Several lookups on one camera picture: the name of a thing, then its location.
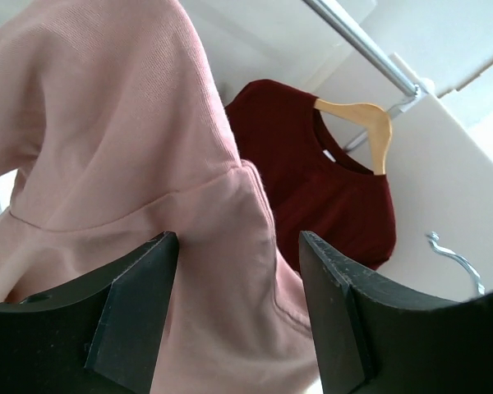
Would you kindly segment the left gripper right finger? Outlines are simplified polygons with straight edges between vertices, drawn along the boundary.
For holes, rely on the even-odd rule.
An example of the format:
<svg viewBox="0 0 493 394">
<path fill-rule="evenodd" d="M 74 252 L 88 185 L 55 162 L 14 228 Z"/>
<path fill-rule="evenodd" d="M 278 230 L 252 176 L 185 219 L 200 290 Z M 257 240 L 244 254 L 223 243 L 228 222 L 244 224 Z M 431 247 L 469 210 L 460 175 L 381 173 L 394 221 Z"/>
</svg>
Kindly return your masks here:
<svg viewBox="0 0 493 394">
<path fill-rule="evenodd" d="M 415 291 L 311 231 L 299 254 L 324 392 L 493 393 L 493 292 Z"/>
</svg>

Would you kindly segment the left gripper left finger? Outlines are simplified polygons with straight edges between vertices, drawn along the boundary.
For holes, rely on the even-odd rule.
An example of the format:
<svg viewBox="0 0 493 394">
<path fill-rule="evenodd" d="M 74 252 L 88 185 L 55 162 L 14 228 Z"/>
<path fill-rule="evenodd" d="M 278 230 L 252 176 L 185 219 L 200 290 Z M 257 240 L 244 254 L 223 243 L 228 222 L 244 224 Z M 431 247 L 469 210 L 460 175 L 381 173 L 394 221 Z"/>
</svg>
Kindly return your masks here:
<svg viewBox="0 0 493 394">
<path fill-rule="evenodd" d="M 148 393 L 177 268 L 166 231 L 101 268 L 0 303 L 0 393 Z"/>
</svg>

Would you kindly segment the cream plastic hanger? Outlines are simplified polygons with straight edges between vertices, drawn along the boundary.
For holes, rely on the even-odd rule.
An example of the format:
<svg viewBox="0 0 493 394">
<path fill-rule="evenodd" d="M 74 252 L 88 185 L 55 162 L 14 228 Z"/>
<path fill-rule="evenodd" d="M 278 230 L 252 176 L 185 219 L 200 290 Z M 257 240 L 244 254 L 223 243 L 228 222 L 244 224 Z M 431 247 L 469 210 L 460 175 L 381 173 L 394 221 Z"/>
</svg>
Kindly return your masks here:
<svg viewBox="0 0 493 394">
<path fill-rule="evenodd" d="M 426 239 L 434 253 L 447 259 L 453 260 L 468 273 L 468 276 L 472 281 L 473 293 L 475 296 L 483 296 L 486 294 L 486 288 L 484 287 L 484 284 L 482 282 L 481 275 L 465 257 L 463 257 L 461 254 L 457 254 L 449 248 L 445 248 L 444 246 L 439 245 L 440 237 L 434 231 L 426 233 Z"/>
</svg>

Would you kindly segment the pink t shirt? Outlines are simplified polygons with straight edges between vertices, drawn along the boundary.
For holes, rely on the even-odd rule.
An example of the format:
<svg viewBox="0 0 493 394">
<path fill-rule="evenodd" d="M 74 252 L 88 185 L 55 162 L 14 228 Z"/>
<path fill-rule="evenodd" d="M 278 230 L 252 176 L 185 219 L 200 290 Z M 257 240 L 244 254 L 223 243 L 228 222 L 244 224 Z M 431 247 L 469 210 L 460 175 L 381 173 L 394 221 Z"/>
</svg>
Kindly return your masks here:
<svg viewBox="0 0 493 394">
<path fill-rule="evenodd" d="M 205 51 L 176 1 L 34 1 L 0 27 L 0 302 L 163 231 L 180 254 L 154 393 L 302 393 L 319 375 Z"/>
</svg>

